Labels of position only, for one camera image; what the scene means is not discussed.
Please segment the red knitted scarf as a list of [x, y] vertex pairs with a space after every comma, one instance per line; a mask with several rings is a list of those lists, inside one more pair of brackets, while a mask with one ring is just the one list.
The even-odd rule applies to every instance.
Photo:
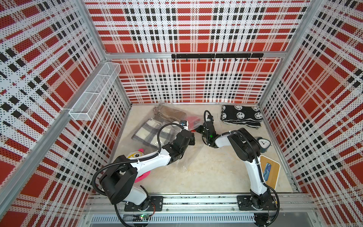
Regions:
[[190, 131], [197, 129], [199, 126], [203, 125], [203, 117], [191, 115], [187, 116], [186, 121], [188, 122], [188, 128]]

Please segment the clear plastic vacuum bag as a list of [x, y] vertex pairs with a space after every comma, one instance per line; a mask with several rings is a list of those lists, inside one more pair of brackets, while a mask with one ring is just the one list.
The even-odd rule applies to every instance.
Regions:
[[[134, 129], [131, 134], [131, 140], [137, 145], [142, 145], [145, 151], [151, 153], [158, 149], [157, 133], [159, 129], [168, 123], [180, 124], [183, 120], [188, 122], [188, 128], [192, 131], [203, 124], [203, 116], [201, 114], [193, 113], [185, 108], [177, 107], [177, 105], [159, 102]], [[180, 131], [180, 128], [175, 125], [165, 127], [160, 133], [161, 145], [172, 142]], [[196, 147], [192, 146], [191, 151], [186, 151], [183, 156], [184, 161], [177, 161], [178, 168], [186, 171], [196, 159], [196, 155], [200, 152], [201, 148], [201, 140], [197, 138]]]

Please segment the brown plaid scarf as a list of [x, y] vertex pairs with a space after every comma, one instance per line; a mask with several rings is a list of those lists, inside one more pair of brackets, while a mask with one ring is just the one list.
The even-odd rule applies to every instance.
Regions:
[[164, 103], [153, 108], [154, 119], [160, 122], [180, 122], [186, 120], [187, 114], [181, 110], [169, 107]]

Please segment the black smiley face scarf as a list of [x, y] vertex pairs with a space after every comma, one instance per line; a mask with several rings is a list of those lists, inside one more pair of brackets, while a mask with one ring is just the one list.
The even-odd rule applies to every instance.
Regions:
[[226, 124], [260, 128], [262, 113], [258, 107], [223, 105], [220, 119]]

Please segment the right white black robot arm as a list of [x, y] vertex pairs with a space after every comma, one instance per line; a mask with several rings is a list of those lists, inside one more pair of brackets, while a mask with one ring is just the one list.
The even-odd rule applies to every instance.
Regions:
[[196, 129], [208, 146], [222, 148], [231, 146], [237, 157], [245, 164], [250, 180], [252, 196], [270, 197], [272, 188], [263, 178], [261, 168], [261, 145], [245, 128], [217, 134], [212, 122], [206, 122]]

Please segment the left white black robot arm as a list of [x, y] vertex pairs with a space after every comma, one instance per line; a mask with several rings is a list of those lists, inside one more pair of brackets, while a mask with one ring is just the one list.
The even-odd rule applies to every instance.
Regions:
[[[165, 127], [171, 125], [181, 131], [172, 142], [161, 145], [160, 134]], [[153, 169], [180, 160], [188, 146], [195, 144], [195, 138], [194, 133], [189, 130], [189, 122], [182, 120], [179, 124], [168, 123], [162, 126], [157, 132], [157, 142], [158, 150], [151, 154], [132, 159], [121, 155], [113, 163], [98, 169], [92, 176], [93, 189], [107, 196], [112, 205], [129, 202], [141, 211], [148, 209], [152, 203], [151, 196], [143, 186], [134, 186], [136, 179]]]

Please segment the cream grey plaid scarf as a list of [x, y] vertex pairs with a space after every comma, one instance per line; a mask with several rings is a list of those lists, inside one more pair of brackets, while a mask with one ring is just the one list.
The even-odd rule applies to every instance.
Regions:
[[[153, 118], [150, 118], [136, 130], [131, 139], [138, 141], [145, 146], [158, 149], [157, 133], [159, 129], [165, 124], [166, 122], [159, 122]], [[178, 130], [176, 126], [165, 127], [159, 135], [161, 145], [163, 146], [174, 140], [177, 133]]]

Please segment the teal alarm clock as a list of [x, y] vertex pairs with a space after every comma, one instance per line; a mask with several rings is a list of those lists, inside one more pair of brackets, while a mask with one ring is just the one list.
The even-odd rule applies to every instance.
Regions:
[[259, 147], [260, 147], [260, 153], [265, 153], [271, 146], [271, 142], [265, 138], [259, 137], [257, 138]]

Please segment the wooden board with blue print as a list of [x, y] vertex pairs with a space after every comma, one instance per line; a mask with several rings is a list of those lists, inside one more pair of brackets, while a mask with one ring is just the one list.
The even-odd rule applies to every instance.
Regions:
[[280, 164], [264, 155], [260, 156], [263, 178], [266, 184], [276, 189], [280, 173]]

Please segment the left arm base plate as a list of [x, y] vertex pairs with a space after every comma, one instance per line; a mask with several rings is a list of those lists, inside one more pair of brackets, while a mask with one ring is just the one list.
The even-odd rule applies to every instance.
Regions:
[[145, 199], [140, 205], [136, 205], [132, 202], [127, 202], [124, 207], [125, 212], [137, 212], [137, 211], [162, 211], [163, 208], [163, 196], [150, 196]]

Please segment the black wall hook rail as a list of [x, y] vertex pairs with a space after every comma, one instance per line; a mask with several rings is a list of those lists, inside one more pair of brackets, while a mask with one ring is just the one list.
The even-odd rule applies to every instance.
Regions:
[[171, 54], [172, 59], [262, 59], [264, 53], [241, 53], [241, 54]]

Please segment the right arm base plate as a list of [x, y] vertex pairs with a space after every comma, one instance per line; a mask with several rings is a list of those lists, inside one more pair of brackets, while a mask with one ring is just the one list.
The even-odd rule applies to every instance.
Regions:
[[237, 205], [240, 211], [276, 211], [277, 204], [273, 196], [258, 198], [252, 195], [237, 196]]

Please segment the aluminium front rail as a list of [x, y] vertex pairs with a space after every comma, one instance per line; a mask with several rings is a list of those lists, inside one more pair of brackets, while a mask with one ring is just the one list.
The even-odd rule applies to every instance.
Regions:
[[253, 227], [257, 218], [272, 218], [273, 227], [323, 227], [318, 209], [307, 194], [280, 193], [279, 210], [271, 203], [263, 210], [250, 208], [246, 194], [161, 194], [160, 211], [149, 214], [150, 227]]

